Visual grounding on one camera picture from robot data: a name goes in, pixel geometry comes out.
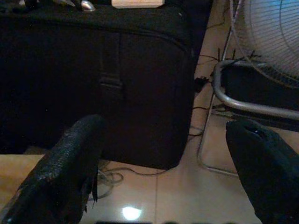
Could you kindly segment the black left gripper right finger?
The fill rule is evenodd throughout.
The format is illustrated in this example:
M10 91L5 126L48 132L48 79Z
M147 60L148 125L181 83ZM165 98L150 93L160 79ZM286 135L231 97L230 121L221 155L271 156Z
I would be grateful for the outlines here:
M229 121L226 142L262 224L299 224L299 153L277 132L249 119Z

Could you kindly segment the silver rounded object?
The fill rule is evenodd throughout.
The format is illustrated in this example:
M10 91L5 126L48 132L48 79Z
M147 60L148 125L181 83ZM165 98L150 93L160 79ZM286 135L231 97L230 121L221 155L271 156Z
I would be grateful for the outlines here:
M82 7L82 11L84 12L94 12L96 10L93 3L91 3L89 0L82 0L81 7Z

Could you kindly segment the white floor fan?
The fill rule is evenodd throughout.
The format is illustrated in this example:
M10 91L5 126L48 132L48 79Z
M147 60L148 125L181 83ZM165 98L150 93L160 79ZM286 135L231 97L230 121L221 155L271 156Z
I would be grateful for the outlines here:
M244 0L243 13L265 73L299 88L299 0Z

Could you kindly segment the black fabric suitcase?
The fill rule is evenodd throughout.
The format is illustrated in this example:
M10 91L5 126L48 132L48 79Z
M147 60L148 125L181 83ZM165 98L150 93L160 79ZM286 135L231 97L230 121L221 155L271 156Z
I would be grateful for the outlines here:
M89 0L94 12L81 1L0 0L0 154L51 149L98 114L103 159L176 167L213 0L132 9Z

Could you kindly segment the white box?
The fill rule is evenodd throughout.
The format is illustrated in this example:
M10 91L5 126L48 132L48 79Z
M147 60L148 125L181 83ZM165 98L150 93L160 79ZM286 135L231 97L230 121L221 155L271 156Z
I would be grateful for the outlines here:
M165 0L111 0L114 8L157 8L165 4Z

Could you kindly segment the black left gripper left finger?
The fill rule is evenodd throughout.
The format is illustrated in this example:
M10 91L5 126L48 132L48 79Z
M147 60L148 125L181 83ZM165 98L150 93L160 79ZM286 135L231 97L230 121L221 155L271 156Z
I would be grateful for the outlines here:
M0 224L79 224L97 175L106 122L88 115L70 127L0 211Z

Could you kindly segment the grey metal tube frame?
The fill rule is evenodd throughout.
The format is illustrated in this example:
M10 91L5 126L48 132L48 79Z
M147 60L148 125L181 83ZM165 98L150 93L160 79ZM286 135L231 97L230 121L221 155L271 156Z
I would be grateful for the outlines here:
M269 115L273 117L280 117L292 120L299 120L299 112L294 110L288 110L273 106L259 105L253 103L247 103L230 98L221 90L221 72L224 67L233 60L224 60L218 62L214 67L214 79L213 79L213 90L214 95L226 106L234 109L238 109L245 112L258 113L263 115Z

